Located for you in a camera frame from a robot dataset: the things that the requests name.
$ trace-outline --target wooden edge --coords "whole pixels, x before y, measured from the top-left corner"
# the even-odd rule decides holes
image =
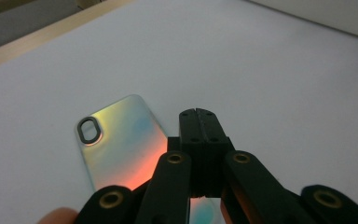
[[[0,64],[15,59],[22,54],[36,49],[57,36],[63,35],[75,28],[92,21],[102,15],[127,5],[133,0],[108,0],[94,7],[87,8],[61,21],[57,21],[29,35],[0,47]]]

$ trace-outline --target phone case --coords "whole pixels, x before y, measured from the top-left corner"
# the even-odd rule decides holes
[[[96,190],[136,189],[151,178],[167,137],[138,95],[130,95],[78,122],[76,136]]]

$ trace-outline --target finger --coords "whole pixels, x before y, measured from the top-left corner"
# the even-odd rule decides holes
[[[77,211],[71,208],[58,208],[45,215],[37,224],[73,224]]]

